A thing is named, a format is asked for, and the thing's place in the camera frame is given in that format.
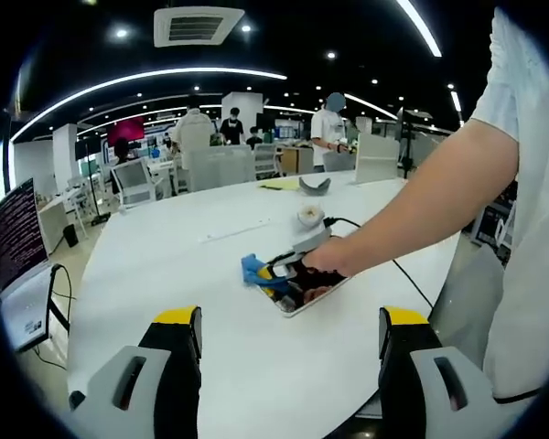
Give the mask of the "person's right hand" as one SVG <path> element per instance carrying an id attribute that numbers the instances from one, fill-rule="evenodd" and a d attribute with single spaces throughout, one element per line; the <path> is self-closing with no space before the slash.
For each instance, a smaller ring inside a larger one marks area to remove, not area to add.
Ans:
<path id="1" fill-rule="evenodd" d="M 367 269 L 366 260 L 361 258 L 358 245 L 349 238 L 332 237 L 302 260 L 307 268 L 320 272 L 337 272 L 351 277 Z"/>

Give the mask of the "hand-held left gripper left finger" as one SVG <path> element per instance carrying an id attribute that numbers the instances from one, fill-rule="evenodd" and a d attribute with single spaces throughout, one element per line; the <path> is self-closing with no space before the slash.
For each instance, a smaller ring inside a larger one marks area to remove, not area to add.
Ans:
<path id="1" fill-rule="evenodd" d="M 78 438 L 198 436 L 201 308 L 158 315 L 136 346 L 125 346 L 70 396 L 68 427 Z"/>

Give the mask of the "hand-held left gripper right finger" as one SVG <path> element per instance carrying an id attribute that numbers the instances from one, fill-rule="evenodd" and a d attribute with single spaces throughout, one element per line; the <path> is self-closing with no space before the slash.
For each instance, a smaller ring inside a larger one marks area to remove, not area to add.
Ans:
<path id="1" fill-rule="evenodd" d="M 395 306 L 379 314 L 379 392 L 390 438 L 488 437 L 490 384 L 457 348 L 444 347 L 421 314 Z"/>

